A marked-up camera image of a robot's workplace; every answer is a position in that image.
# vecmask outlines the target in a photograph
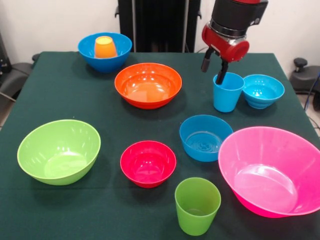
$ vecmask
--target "pink bowl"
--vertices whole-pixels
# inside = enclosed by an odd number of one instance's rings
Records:
[[[255,214],[282,218],[320,209],[320,151],[294,133],[241,129],[222,143],[218,163],[235,196]]]
[[[140,141],[122,154],[120,167],[124,175],[142,188],[154,188],[174,172],[177,160],[174,152],[161,142]]]

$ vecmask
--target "blue cup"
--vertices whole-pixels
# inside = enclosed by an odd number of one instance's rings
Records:
[[[227,72],[221,85],[216,84],[218,75],[213,78],[213,106],[219,112],[232,112],[238,102],[244,79],[238,74]]]
[[[183,148],[191,158],[213,162],[218,160],[220,146],[233,130],[216,116],[196,115],[181,124],[179,133]]]

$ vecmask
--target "green cup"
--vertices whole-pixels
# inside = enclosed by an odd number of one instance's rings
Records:
[[[180,228],[191,236],[208,231],[221,204],[218,188],[204,178],[191,177],[179,183],[174,197]]]

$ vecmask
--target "bowl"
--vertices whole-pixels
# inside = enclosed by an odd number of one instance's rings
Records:
[[[100,145],[99,133],[88,123],[72,119],[52,121],[22,140],[17,160],[23,171],[42,183],[68,185],[91,169]]]
[[[251,107],[265,109],[283,96],[285,87],[271,76],[254,74],[244,78],[243,93]]]
[[[220,146],[233,130],[216,116],[196,115],[181,124],[179,133],[183,148],[191,158],[213,162],[218,160]]]
[[[117,92],[131,105],[141,109],[157,109],[178,94],[182,79],[169,66],[139,63],[119,72],[114,85]]]
[[[235,196],[255,214],[282,218],[320,209],[320,151],[292,132],[236,131],[221,145],[218,163]]]
[[[124,175],[142,188],[155,188],[174,172],[177,160],[174,152],[157,141],[140,141],[122,154],[120,167]]]
[[[95,57],[95,43],[98,37],[111,37],[116,47],[117,56],[110,58]],[[86,36],[78,44],[78,50],[87,64],[101,73],[112,73],[125,63],[132,48],[131,40],[120,33],[101,32]]]

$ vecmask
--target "green tablecloth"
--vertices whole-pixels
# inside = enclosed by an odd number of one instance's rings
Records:
[[[210,70],[202,73],[203,56],[130,54],[126,66],[163,63],[176,69],[183,79],[182,90],[168,105],[141,110],[116,92],[117,73],[95,72],[77,52],[42,53],[0,132],[0,238],[190,239],[178,225],[174,190],[183,179],[203,177],[219,188],[222,204],[209,231],[198,239],[320,239],[320,212],[279,219],[255,215],[238,202],[222,178],[217,162],[197,162],[184,152],[179,126],[186,118],[198,114],[220,117],[234,131],[248,126],[282,128],[320,146],[273,54],[248,54],[241,62],[231,64],[229,70],[243,77],[250,74],[275,77],[285,86],[284,96],[265,110],[249,107],[241,96],[234,112],[227,114],[213,107],[212,78],[220,68],[220,60],[213,56]],[[68,186],[50,186],[34,180],[19,168],[16,158],[26,134],[59,119],[88,122],[101,136],[95,165],[84,178]],[[120,169],[120,156],[125,148],[142,140],[163,142],[177,157],[175,172],[157,188],[137,187]]]

